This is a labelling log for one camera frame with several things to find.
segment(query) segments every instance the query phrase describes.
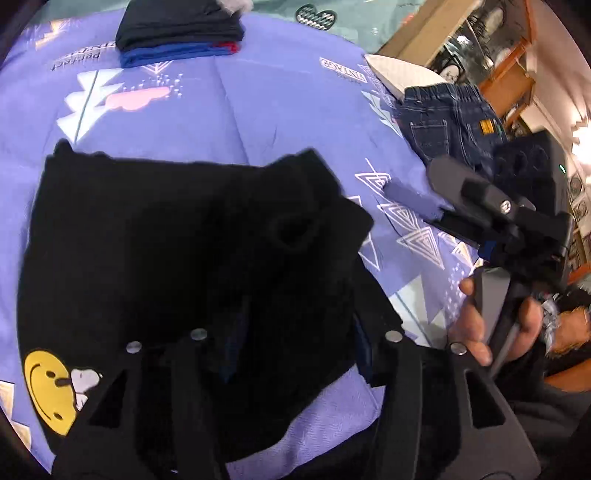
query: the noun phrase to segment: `white pillow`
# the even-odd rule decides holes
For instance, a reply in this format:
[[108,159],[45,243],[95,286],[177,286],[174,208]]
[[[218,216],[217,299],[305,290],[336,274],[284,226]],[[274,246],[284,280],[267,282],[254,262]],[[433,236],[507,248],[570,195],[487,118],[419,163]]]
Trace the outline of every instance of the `white pillow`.
[[365,60],[398,100],[404,99],[404,90],[408,87],[426,87],[445,83],[439,74],[414,63],[381,55],[366,55]]

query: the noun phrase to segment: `blue folded clothing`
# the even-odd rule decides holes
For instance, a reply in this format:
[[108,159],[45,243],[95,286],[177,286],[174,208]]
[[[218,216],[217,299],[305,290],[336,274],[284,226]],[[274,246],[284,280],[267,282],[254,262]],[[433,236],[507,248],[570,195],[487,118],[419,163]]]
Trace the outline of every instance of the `blue folded clothing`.
[[160,61],[192,59],[212,55],[231,55],[239,50],[237,42],[171,43],[152,48],[121,52],[121,67],[130,69]]

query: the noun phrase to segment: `black heart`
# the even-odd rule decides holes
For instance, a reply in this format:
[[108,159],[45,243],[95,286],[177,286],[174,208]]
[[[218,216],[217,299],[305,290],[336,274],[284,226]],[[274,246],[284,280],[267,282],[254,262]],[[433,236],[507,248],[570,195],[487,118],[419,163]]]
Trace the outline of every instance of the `black heart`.
[[312,4],[299,7],[295,14],[297,22],[318,30],[329,30],[336,23],[336,12],[323,10],[318,13],[316,7]]

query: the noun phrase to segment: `screw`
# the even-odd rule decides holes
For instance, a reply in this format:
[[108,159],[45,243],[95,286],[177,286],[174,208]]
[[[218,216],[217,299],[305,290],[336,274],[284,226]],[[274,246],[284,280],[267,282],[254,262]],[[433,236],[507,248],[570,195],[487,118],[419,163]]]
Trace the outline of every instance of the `screw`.
[[452,343],[449,348],[452,353],[455,353],[456,355],[465,355],[468,351],[463,343]]
[[511,202],[509,200],[505,200],[501,203],[501,212],[507,215],[511,211]]
[[397,330],[389,330],[386,332],[386,340],[392,343],[400,343],[402,341],[402,333]]
[[139,342],[130,342],[125,347],[127,353],[138,353],[142,349],[142,344]]
[[200,342],[207,338],[207,330],[205,328],[195,328],[191,330],[191,338],[196,342]]

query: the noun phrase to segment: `jeans pocket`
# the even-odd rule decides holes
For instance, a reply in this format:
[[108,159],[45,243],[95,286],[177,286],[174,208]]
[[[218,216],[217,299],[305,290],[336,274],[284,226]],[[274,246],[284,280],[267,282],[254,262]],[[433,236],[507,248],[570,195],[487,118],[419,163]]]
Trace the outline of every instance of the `jeans pocket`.
[[449,155],[449,137],[445,120],[412,122],[410,130],[417,154],[430,163],[440,155]]
[[505,140],[499,132],[499,126],[495,118],[486,119],[482,122],[472,122],[467,124],[468,137],[470,143],[476,148],[480,155],[492,158],[492,152],[497,145],[501,145]]

